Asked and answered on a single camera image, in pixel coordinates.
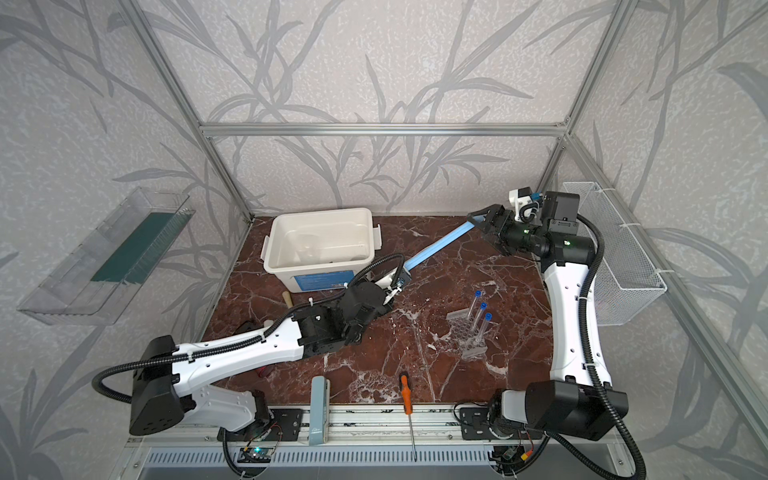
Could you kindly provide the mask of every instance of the test tube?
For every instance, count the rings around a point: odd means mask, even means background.
[[[475,295],[472,296],[472,303],[469,304],[469,310],[467,310],[467,320],[472,318],[472,311],[475,308],[475,305],[477,305],[478,300],[480,300],[480,297],[482,296],[482,292],[480,290],[475,292]]]
[[[478,345],[480,342],[482,342],[482,336],[485,335],[485,331],[488,329],[488,324],[491,322],[492,315],[490,313],[485,314],[485,320],[482,322],[482,325],[480,325],[480,331],[478,331],[478,335],[475,337],[475,345]]]
[[[480,319],[485,314],[485,309],[488,308],[488,304],[486,302],[483,302],[480,304],[480,310],[475,314],[475,321],[472,322],[472,331],[474,332],[477,330],[477,328],[480,326]]]

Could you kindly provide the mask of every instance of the green board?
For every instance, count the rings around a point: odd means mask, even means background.
[[[91,282],[126,282],[144,283],[152,271],[154,265],[168,250],[168,247],[176,240],[191,215],[177,215],[163,212],[153,212],[147,215],[136,230],[125,239],[117,250],[104,262],[104,265],[91,278]],[[155,245],[152,243],[166,227],[172,228],[171,235],[165,235],[167,240]],[[146,257],[146,268],[137,268],[131,271],[142,257]]]

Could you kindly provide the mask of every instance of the orange screwdriver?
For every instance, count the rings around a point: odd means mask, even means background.
[[[413,438],[413,423],[411,422],[411,414],[413,413],[413,406],[411,405],[411,389],[408,387],[408,373],[403,372],[400,374],[400,392],[402,394],[402,406],[406,409],[406,415],[408,416],[408,425],[411,427],[411,445],[413,445],[413,461],[416,461],[416,440]]]

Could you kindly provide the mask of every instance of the white plastic storage box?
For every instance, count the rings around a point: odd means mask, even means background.
[[[290,292],[312,292],[344,287],[381,246],[367,208],[285,214],[264,237],[261,259]]]

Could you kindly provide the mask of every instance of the clear acrylic shelf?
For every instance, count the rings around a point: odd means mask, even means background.
[[[189,222],[189,195],[137,188],[19,305],[48,325],[112,325]]]

